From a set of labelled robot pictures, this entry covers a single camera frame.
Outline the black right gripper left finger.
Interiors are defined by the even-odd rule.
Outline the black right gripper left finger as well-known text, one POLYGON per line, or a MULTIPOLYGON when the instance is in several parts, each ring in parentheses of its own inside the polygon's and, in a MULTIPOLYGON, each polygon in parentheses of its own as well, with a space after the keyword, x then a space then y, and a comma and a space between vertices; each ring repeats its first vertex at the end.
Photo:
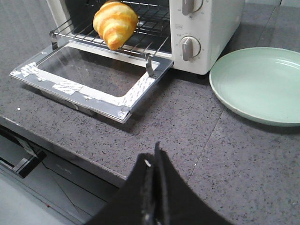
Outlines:
POLYGON ((89 225, 153 225, 153 155, 139 154, 124 185, 89 225))

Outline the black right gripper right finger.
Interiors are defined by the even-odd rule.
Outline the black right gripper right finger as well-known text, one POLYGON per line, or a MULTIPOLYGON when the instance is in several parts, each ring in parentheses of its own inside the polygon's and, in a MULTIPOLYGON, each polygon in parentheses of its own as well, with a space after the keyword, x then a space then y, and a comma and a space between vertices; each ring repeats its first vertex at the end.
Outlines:
POLYGON ((176 171, 167 153, 156 142, 155 214, 157 225, 230 225, 188 186, 176 171))

